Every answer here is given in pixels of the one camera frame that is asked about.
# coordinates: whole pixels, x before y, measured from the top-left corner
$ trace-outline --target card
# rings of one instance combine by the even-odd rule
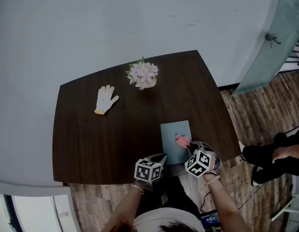
[[[168,155],[167,164],[185,163],[189,159],[188,152],[176,143],[176,135],[187,136],[191,141],[189,121],[161,124],[160,128],[163,152]]]

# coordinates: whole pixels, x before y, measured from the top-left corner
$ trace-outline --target frosted glass panel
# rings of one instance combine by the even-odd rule
[[[269,33],[277,35],[281,44],[264,41],[232,96],[267,85],[285,63],[299,40],[299,0],[279,0]]]

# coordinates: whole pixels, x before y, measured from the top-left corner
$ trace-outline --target wooden floor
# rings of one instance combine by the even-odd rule
[[[238,139],[245,145],[270,144],[275,134],[299,125],[299,72],[279,74],[267,87],[237,97],[231,97],[233,91],[221,91],[221,95]],[[285,174],[263,186],[252,187],[252,167],[240,157],[224,162],[220,173],[222,182],[252,231],[283,231],[288,217],[281,215],[273,223],[270,218],[290,200],[292,176]],[[200,207],[209,191],[203,178],[185,174],[180,179],[188,196]],[[128,184],[70,184],[70,187],[82,232],[101,231],[129,190]],[[213,209],[211,195],[208,195],[202,210]]]

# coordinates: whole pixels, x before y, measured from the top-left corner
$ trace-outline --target white shirt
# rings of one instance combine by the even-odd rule
[[[161,225],[171,222],[181,222],[198,232],[204,232],[201,221],[187,211],[175,208],[160,208],[146,212],[134,219],[134,228],[138,232],[160,232]]]

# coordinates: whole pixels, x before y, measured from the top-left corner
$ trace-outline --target table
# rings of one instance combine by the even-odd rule
[[[131,183],[138,159],[163,152],[160,124],[182,120],[189,121],[193,140],[210,144],[222,161],[240,154],[224,101],[198,51],[145,61],[159,72],[156,86],[144,91],[129,84],[128,64],[60,86],[53,131],[55,181]],[[100,116],[94,113],[98,90],[107,84],[115,87],[119,100]]]

